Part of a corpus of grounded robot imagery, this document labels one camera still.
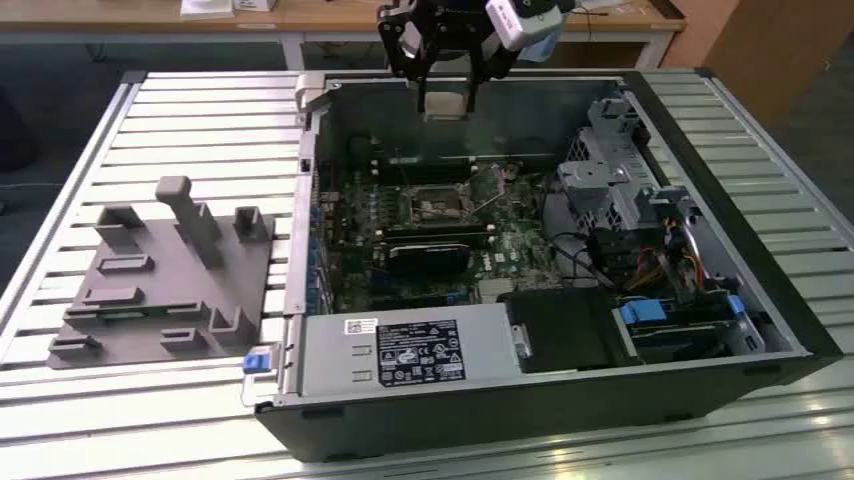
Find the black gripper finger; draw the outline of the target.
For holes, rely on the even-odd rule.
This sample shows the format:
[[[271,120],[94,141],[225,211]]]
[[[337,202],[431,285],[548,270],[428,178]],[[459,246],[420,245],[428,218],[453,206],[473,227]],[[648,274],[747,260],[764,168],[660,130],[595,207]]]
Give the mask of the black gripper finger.
[[[416,111],[425,112],[427,76],[431,69],[431,47],[419,50],[417,38],[408,21],[408,2],[381,5],[376,12],[376,29],[385,50],[391,73],[416,85]]]
[[[475,111],[479,86],[492,78],[501,79],[507,76],[517,59],[519,52],[507,50],[501,45],[489,56],[483,53],[480,46],[468,51],[469,73],[467,76],[465,112]]]

